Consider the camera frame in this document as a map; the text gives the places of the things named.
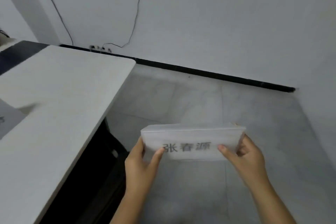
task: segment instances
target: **folded paper name card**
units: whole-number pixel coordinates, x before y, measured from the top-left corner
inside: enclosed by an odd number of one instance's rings
[[[165,148],[165,154],[176,160],[225,160],[218,151],[219,144],[236,151],[245,134],[245,127],[226,124],[149,125],[141,130],[146,149]]]
[[[0,99],[0,140],[24,118],[22,112]]]

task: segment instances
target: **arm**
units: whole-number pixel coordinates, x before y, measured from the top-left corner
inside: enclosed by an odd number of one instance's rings
[[[243,138],[237,154],[223,145],[218,149],[249,188],[263,224],[296,224],[268,179],[262,152],[248,136]]]
[[[126,191],[110,224],[134,224],[137,222],[164,149],[157,150],[149,164],[142,160],[143,151],[144,142],[142,138],[139,138],[125,160]]]

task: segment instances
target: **hand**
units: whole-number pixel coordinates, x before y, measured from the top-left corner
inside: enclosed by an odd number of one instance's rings
[[[251,191],[270,184],[264,156],[247,135],[241,141],[237,154],[231,152],[224,145],[219,145],[218,150],[233,164]]]
[[[125,160],[126,192],[139,197],[146,197],[156,176],[164,148],[157,150],[150,163],[143,161],[144,142],[140,137]]]

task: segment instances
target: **marble tile floor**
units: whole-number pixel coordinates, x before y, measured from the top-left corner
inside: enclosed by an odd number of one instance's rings
[[[272,184],[298,223],[334,223],[336,171],[293,94],[136,65],[108,113],[130,150],[149,124],[237,122],[264,153]],[[140,223],[260,223],[229,162],[163,157]]]

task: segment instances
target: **table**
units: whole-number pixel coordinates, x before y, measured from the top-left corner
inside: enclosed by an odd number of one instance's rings
[[[0,76],[0,98],[28,113],[0,140],[2,224],[43,215],[135,65],[52,45],[35,49]]]

